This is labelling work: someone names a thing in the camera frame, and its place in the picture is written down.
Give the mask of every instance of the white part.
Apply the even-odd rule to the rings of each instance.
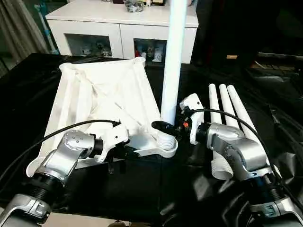
[[[196,93],[193,93],[186,97],[180,102],[181,110],[184,110],[185,107],[188,107],[191,110],[203,109],[201,101]],[[198,112],[191,115],[192,127],[189,135],[189,140],[191,144],[198,144],[196,141],[196,133],[198,126],[204,122],[204,112]]]
[[[130,138],[139,135],[143,140],[133,140],[132,147],[164,157],[173,156],[172,150],[164,151],[157,144],[158,130],[151,127],[160,120],[160,112],[154,99],[145,70],[145,59],[96,62],[85,64],[62,64],[60,84],[46,127],[45,136],[68,125],[93,119],[121,121]],[[92,123],[76,129],[103,136],[112,129],[110,123]],[[39,157],[46,157],[57,148],[62,132],[42,143]],[[76,168],[97,165],[94,158],[80,159]],[[28,165],[27,175],[39,166],[38,160]]]
[[[208,90],[210,108],[214,110],[220,110],[215,84],[210,84],[208,86]],[[222,124],[221,115],[219,113],[211,112],[210,117],[212,123]],[[233,171],[226,159],[216,151],[213,151],[213,156],[214,159],[211,162],[213,176],[219,180],[227,180],[232,178]]]
[[[106,131],[106,133],[101,136],[103,140],[103,150],[101,155],[95,155],[97,162],[103,162],[110,151],[114,148],[116,144],[128,141],[128,132],[124,125],[120,124],[112,129]]]
[[[222,105],[223,105],[223,110],[229,114],[232,114],[235,116],[235,112],[233,111],[233,107],[232,107],[232,103],[231,100],[229,98],[229,94],[226,88],[225,84],[221,84],[219,86],[219,90],[220,90],[220,95],[221,95],[221,101],[222,101]],[[229,116],[225,116],[225,120],[226,120],[226,124],[229,126],[233,126],[236,128],[239,128],[238,122],[236,119],[233,119]]]
[[[219,153],[213,151],[214,158],[212,160],[212,175],[218,180],[228,180],[233,176],[231,166],[226,159]]]
[[[210,84],[208,86],[208,90],[209,90],[209,105],[210,105],[210,108],[214,109],[214,110],[220,110],[215,84]],[[210,113],[210,118],[211,118],[212,123],[222,124],[221,115],[219,113],[211,112]]]
[[[164,81],[161,105],[161,120],[175,124],[176,106],[179,88],[182,46],[187,10],[187,0],[173,1],[170,6],[169,37],[166,47]],[[163,149],[172,149],[173,136],[158,134],[158,144]]]
[[[237,116],[242,119],[243,121],[245,121],[247,124],[249,124],[254,130],[256,130],[254,124],[252,123],[251,119],[250,119],[250,116],[248,115],[235,87],[233,85],[229,85],[227,87],[227,90],[228,90],[228,93],[229,93],[229,96],[231,98],[231,101],[232,101],[232,104],[236,110],[236,113],[237,113]],[[247,128],[246,126],[244,126],[243,124],[241,124],[242,126],[242,129],[243,129],[243,132],[245,134],[245,136],[250,139],[250,140],[254,140],[256,142],[258,142],[259,144],[260,141],[259,139],[256,137],[256,135],[251,131],[249,130],[249,128]]]

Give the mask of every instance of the cabinet door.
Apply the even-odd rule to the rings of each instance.
[[[48,20],[60,54],[123,58],[119,24]]]
[[[135,54],[146,52],[147,61],[165,60],[166,41],[169,35],[168,26],[120,25],[120,31],[125,59],[131,59]],[[185,28],[182,63],[190,63],[195,37],[196,28]]]

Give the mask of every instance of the white cylinder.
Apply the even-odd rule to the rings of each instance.
[[[218,180],[228,180],[233,176],[231,166],[226,159],[219,153],[213,151],[214,159],[212,160],[212,175]]]
[[[214,109],[214,110],[220,110],[215,84],[210,84],[208,86],[208,90],[209,90],[209,106],[210,106],[210,108]],[[219,113],[211,112],[210,113],[210,119],[211,119],[212,123],[222,124],[221,115]]]
[[[227,87],[229,96],[231,98],[232,104],[236,110],[237,116],[242,119],[243,121],[245,121],[247,124],[249,124],[254,130],[256,130],[254,124],[252,123],[250,116],[248,115],[235,87],[233,85],[229,85]],[[245,134],[245,136],[250,139],[250,140],[254,140],[256,142],[258,142],[259,144],[260,141],[259,139],[256,137],[256,135],[246,126],[244,126],[243,124],[241,124],[243,132]]]
[[[169,37],[166,45],[166,58],[161,105],[161,120],[175,123],[176,106],[181,68],[187,0],[173,0],[170,4]],[[175,138],[159,133],[158,144],[163,149],[172,149]]]
[[[223,110],[225,112],[235,116],[235,112],[233,111],[232,103],[229,98],[229,94],[227,92],[226,85],[221,84],[219,86],[219,90],[220,90],[220,96],[221,96],[221,100],[222,100]],[[237,120],[235,120],[229,116],[225,116],[225,120],[226,120],[227,125],[239,128]]]

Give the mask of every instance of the floor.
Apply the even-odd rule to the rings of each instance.
[[[116,220],[72,214],[52,213],[43,227],[108,227]]]

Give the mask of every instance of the black plastic sheet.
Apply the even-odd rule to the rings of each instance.
[[[43,136],[60,81],[58,66],[78,60],[104,59],[32,54],[0,79],[1,171]],[[146,66],[159,107],[163,69],[161,64]],[[282,176],[302,199],[303,83],[298,74],[275,73],[237,68],[223,73],[182,65],[178,100],[197,93],[208,107],[210,83],[233,84]],[[33,150],[1,183],[6,189],[0,193],[2,205],[19,192],[26,180],[25,167],[38,151]],[[75,170],[55,210],[163,226],[246,226],[253,218],[240,183],[214,179],[211,160],[205,144],[193,146],[183,139],[170,159],[155,155],[115,162],[114,174],[108,173],[107,164]]]

